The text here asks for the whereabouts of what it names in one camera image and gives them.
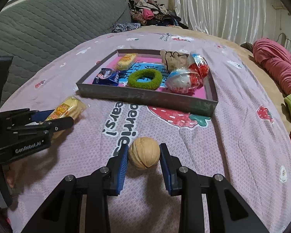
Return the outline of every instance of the metal bolt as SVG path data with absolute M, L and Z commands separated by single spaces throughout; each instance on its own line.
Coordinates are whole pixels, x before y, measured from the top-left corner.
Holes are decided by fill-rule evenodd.
M 107 172 L 109 172 L 109 168 L 106 167 L 106 166 L 104 166 L 104 167 L 100 168 L 99 171 L 100 171 L 101 173 L 107 173 Z
M 65 181 L 72 181 L 74 176 L 72 174 L 69 174 L 65 177 Z
M 222 181 L 224 179 L 224 177 L 221 175 L 221 174 L 216 174 L 214 176 L 214 178 L 217 180 L 217 181 Z
M 186 166 L 181 166 L 181 167 L 179 167 L 179 171 L 182 173 L 186 173 L 189 171 L 189 169 Z

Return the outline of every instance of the blue candy wrapper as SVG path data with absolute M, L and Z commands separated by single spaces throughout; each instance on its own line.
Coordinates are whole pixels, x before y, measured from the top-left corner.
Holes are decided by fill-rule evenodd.
M 110 68 L 102 68 L 92 84 L 118 86 L 120 71 Z

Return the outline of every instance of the gray quilted headboard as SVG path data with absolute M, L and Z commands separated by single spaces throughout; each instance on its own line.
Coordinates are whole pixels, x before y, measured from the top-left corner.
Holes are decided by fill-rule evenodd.
M 14 56 L 1 105 L 75 46 L 130 22 L 128 0 L 26 0 L 0 13 L 0 55 Z

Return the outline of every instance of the green ring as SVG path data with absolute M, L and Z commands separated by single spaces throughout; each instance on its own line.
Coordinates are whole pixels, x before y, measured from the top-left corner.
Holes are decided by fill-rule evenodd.
M 151 81 L 148 82 L 138 82 L 137 80 L 146 77 L 152 78 Z M 148 90 L 156 90 L 162 83 L 163 76 L 162 73 L 158 70 L 148 68 L 143 70 L 138 70 L 133 72 L 127 80 L 128 86 L 137 89 L 148 89 Z

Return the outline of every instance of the curtain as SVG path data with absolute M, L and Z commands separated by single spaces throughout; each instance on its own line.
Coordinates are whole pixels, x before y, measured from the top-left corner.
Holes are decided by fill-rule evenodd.
M 171 0 L 190 29 L 237 44 L 263 37 L 266 0 Z

